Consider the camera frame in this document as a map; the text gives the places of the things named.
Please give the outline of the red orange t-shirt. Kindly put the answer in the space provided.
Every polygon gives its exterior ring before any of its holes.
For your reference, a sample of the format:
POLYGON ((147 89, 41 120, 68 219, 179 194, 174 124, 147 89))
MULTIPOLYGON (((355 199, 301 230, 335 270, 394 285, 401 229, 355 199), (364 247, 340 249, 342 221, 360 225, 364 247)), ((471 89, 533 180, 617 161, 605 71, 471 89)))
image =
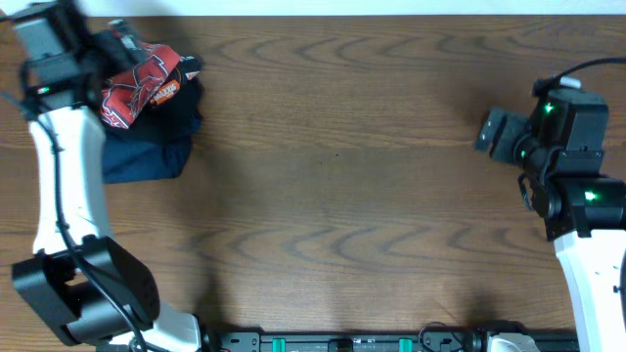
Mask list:
POLYGON ((181 56, 164 44, 142 44, 146 58, 110 79, 103 90, 101 119, 109 126, 129 129, 165 83, 181 56))

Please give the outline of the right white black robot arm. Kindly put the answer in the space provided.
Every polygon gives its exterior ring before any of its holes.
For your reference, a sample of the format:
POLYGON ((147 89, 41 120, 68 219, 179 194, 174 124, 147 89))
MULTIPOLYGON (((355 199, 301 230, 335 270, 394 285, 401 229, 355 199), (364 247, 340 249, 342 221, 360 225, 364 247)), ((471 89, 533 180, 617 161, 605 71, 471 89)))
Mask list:
POLYGON ((625 347, 625 183, 602 173, 604 98, 558 88, 528 115, 490 109, 475 147, 517 167, 525 207, 544 222, 568 287, 579 347, 625 347))

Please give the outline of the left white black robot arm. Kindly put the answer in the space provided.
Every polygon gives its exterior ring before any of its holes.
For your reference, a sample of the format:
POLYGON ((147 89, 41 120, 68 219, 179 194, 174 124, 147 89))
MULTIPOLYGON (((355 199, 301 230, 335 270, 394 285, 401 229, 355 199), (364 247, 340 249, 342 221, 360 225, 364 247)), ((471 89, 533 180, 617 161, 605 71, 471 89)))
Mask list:
POLYGON ((40 174, 33 256, 13 266, 16 291, 65 345, 199 351, 198 319, 160 301, 149 269, 114 239, 94 109, 39 105, 29 122, 40 174))

